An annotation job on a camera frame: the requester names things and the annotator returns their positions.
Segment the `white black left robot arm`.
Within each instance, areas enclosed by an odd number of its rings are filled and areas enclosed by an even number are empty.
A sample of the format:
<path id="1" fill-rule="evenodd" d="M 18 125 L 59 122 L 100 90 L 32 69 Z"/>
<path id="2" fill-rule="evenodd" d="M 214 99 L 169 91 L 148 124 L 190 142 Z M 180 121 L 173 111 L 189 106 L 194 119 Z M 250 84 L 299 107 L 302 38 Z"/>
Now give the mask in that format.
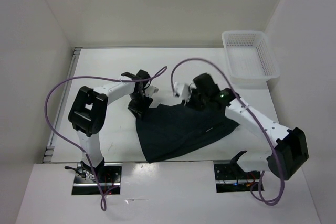
<path id="1" fill-rule="evenodd" d="M 93 182 L 101 181 L 105 175 L 99 132 L 103 128 L 107 107 L 114 101 L 129 96 L 128 110 L 137 119 L 142 119 L 153 102 L 152 95 L 158 89 L 150 85 L 150 75 L 144 70 L 137 74 L 125 72 L 119 82 L 103 86 L 79 89 L 70 109 L 68 120 L 79 137 L 82 154 L 81 167 Z"/>

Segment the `dark navy shorts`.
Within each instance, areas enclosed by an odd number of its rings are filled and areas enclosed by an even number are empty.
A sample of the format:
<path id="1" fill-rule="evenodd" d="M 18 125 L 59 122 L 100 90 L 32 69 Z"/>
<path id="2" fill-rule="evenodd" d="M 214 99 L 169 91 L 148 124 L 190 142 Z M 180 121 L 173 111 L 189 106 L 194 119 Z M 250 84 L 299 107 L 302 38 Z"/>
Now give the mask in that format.
<path id="1" fill-rule="evenodd" d="M 136 119 L 136 132 L 148 163 L 177 158 L 230 135 L 239 124 L 223 113 L 160 104 Z"/>

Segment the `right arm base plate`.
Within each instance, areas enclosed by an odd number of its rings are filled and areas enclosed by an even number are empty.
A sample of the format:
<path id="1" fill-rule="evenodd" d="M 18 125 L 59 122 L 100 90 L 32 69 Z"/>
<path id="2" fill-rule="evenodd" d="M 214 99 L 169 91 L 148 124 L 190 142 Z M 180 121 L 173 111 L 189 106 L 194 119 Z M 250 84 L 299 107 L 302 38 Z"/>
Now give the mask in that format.
<path id="1" fill-rule="evenodd" d="M 216 192 L 237 193 L 257 191 L 261 172 L 235 174 L 229 161 L 213 162 Z"/>

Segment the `white plastic mesh basket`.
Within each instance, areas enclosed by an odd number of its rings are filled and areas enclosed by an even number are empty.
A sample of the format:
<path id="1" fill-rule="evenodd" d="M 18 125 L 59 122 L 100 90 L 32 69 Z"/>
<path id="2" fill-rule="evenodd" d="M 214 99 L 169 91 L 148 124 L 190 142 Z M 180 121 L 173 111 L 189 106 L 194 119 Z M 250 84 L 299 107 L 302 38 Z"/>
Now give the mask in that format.
<path id="1" fill-rule="evenodd" d="M 225 31 L 222 33 L 222 42 L 233 83 L 259 84 L 280 77 L 274 52 L 262 31 Z"/>

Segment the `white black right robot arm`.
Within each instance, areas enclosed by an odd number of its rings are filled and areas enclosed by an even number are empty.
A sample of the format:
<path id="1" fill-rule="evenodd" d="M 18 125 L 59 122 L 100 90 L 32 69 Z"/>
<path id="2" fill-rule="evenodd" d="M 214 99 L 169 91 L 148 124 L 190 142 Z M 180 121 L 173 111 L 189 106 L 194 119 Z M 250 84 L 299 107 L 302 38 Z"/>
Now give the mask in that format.
<path id="1" fill-rule="evenodd" d="M 212 109 L 254 136 L 270 143 L 270 151 L 249 152 L 242 150 L 230 160 L 230 172 L 235 178 L 243 178 L 249 172 L 270 171 L 276 177 L 288 181 L 308 160 L 306 136 L 298 127 L 290 129 L 263 115 L 250 106 L 232 88 L 220 90 L 208 73 L 193 80 L 186 105 L 195 109 Z"/>

